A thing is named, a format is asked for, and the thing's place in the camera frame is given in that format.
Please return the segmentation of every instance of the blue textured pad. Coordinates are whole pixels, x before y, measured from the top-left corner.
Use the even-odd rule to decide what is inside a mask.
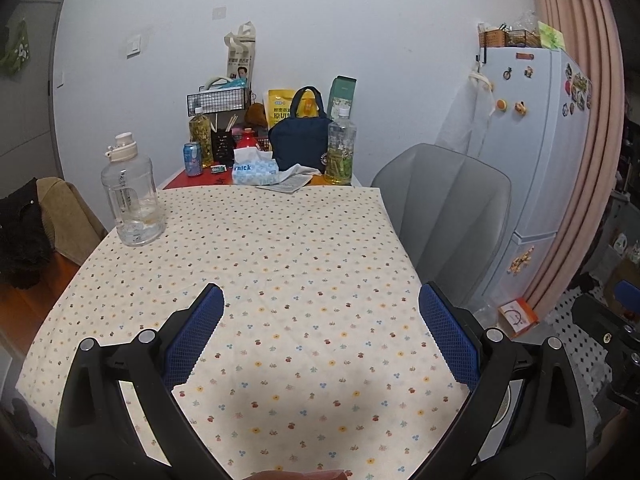
[[[187,382],[193,367],[218,325],[225,309],[222,291],[216,286],[204,296],[164,354],[162,382],[169,390]]]
[[[453,377],[473,391],[480,380],[479,357],[473,343],[430,285],[420,289],[418,306]]]
[[[629,282],[619,282],[613,289],[613,296],[627,310],[640,314],[640,290]]]

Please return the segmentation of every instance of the refrigerator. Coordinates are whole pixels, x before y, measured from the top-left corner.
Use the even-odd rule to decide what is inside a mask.
[[[553,243],[582,160],[591,82],[562,50],[488,48],[481,72],[496,110],[467,155],[511,181],[500,249],[474,301],[501,306],[524,295]]]

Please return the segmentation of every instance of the soda can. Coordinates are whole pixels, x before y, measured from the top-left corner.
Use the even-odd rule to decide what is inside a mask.
[[[187,142],[182,150],[184,155],[184,172],[187,176],[202,174],[202,149],[199,142]]]

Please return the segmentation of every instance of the floral print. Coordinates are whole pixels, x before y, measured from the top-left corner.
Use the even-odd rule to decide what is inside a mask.
[[[209,186],[160,198],[162,237],[128,248],[111,232],[52,309],[18,382],[28,402],[55,424],[83,338],[128,342],[211,282],[225,314],[173,394],[233,478],[340,468],[408,478],[467,389],[418,313],[420,282],[379,191]],[[164,461],[132,385],[122,389],[143,447]]]

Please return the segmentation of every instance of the white bottle lid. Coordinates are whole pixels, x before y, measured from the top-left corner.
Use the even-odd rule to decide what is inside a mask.
[[[115,147],[109,146],[109,151],[104,155],[106,155],[111,162],[119,162],[121,160],[133,158],[137,154],[138,144],[133,140],[133,134],[131,132],[126,132],[124,134],[116,135]]]

